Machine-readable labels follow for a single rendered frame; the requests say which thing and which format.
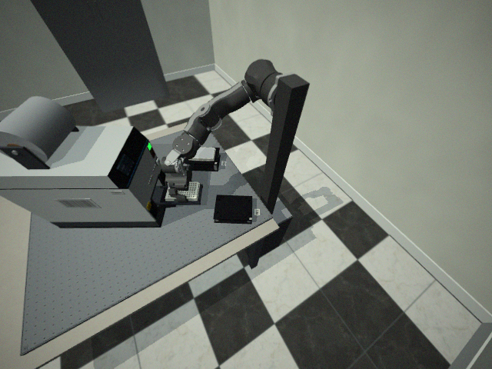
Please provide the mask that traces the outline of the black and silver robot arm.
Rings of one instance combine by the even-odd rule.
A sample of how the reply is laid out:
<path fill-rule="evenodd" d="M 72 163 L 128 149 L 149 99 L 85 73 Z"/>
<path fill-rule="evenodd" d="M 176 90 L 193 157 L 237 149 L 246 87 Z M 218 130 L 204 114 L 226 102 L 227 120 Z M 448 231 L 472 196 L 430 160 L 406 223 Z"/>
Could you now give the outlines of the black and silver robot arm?
<path fill-rule="evenodd" d="M 269 60 L 258 59 L 252 62 L 245 72 L 245 80 L 215 96 L 194 112 L 184 132 L 174 140 L 173 149 L 169 155 L 162 158 L 161 170 L 164 173 L 181 173 L 178 161 L 182 160 L 184 164 L 187 160 L 192 159 L 201 145 L 206 142 L 209 134 L 220 128 L 222 118 L 242 108 L 250 101 L 254 103 L 261 99 L 271 109 L 271 116 L 273 116 L 278 79 L 290 75 L 295 75 L 295 73 L 277 72 Z"/>

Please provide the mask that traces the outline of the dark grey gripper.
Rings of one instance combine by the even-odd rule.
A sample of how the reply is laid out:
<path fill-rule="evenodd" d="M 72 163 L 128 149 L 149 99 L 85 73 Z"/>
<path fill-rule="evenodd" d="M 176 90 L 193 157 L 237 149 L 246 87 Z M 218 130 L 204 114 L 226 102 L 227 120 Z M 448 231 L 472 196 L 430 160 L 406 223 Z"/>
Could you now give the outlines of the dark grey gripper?
<path fill-rule="evenodd" d="M 167 173 L 165 177 L 165 185 L 168 192 L 175 202 L 188 203 L 185 195 L 178 194 L 178 191 L 188 191 L 189 182 L 192 182 L 191 166 L 184 166 L 182 160 L 178 161 L 178 168 L 181 173 Z"/>

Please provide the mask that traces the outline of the grey cylinder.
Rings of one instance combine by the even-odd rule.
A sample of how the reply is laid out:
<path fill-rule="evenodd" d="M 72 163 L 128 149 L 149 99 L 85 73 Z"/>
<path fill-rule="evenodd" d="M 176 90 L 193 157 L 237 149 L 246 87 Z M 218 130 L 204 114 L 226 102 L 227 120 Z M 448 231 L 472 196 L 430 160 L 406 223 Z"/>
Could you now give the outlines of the grey cylinder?
<path fill-rule="evenodd" d="M 0 146 L 25 146 L 46 163 L 75 126 L 75 118 L 62 105 L 33 96 L 0 122 Z"/>

